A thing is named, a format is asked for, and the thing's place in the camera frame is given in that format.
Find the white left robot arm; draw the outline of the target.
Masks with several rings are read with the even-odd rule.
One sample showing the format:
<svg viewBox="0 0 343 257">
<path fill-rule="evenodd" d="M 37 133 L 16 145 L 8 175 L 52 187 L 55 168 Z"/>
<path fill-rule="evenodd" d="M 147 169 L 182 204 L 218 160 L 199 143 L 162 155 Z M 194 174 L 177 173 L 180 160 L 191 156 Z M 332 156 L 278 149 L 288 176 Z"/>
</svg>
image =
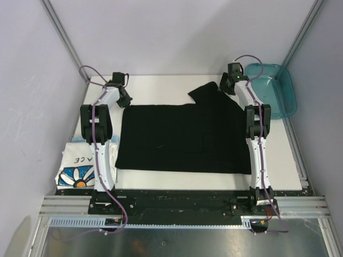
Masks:
<svg viewBox="0 0 343 257">
<path fill-rule="evenodd" d="M 82 138 L 88 143 L 94 162 L 94 189 L 97 192 L 111 191 L 115 187 L 115 178 L 110 168 L 110 141 L 113 136 L 110 109 L 117 105 L 126 108 L 132 97 L 126 87 L 129 74 L 114 72 L 109 81 L 102 85 L 100 96 L 92 104 L 80 107 L 80 127 Z"/>
</svg>

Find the black t-shirt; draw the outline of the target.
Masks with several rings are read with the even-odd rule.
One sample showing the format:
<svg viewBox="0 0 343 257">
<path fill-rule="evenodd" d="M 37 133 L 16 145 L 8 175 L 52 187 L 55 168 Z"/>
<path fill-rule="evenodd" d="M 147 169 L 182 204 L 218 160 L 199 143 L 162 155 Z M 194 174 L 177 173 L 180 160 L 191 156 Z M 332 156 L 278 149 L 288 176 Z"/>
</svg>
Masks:
<svg viewBox="0 0 343 257">
<path fill-rule="evenodd" d="M 123 112 L 116 167 L 251 174 L 244 111 L 209 82 L 183 105 L 132 105 Z"/>
</svg>

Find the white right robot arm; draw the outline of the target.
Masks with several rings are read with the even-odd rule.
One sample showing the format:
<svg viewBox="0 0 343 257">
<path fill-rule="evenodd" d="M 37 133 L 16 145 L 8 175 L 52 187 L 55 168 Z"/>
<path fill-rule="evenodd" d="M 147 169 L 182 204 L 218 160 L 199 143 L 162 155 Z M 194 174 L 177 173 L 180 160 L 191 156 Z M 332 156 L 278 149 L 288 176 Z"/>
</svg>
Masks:
<svg viewBox="0 0 343 257">
<path fill-rule="evenodd" d="M 273 204 L 273 189 L 267 171 L 266 139 L 271 128 L 271 106 L 263 103 L 253 91 L 252 80 L 244 75 L 243 66 L 229 63 L 228 71 L 223 73 L 219 90 L 236 95 L 244 111 L 244 135 L 249 147 L 251 163 L 250 192 L 252 198 L 247 201 L 248 211 L 261 214 L 266 206 Z"/>
</svg>

